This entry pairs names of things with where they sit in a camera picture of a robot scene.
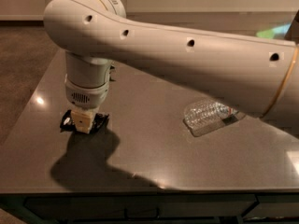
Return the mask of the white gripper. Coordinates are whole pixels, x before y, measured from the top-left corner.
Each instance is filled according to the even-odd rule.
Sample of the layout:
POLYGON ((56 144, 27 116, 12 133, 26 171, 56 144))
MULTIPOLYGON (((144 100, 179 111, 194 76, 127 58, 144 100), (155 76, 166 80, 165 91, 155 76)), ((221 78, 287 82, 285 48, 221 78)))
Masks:
MULTIPOLYGON (((82 88, 73 84, 68 77, 64 80, 66 98, 69 103, 83 109, 98 108, 107 98, 109 83, 97 88, 82 88)), ((89 133, 93 126, 94 114, 89 110, 73 109, 71 118, 76 130, 81 133, 89 133)))

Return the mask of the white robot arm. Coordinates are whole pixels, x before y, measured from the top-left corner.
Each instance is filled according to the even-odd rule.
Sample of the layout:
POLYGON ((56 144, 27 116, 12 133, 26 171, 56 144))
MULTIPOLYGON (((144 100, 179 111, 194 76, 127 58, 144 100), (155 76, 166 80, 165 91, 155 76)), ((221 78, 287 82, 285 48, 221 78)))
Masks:
POLYGON ((202 91, 291 135, 299 132, 293 41, 130 21, 121 0, 52 0, 44 26, 65 51, 66 97, 78 107, 105 101, 117 61, 202 91))

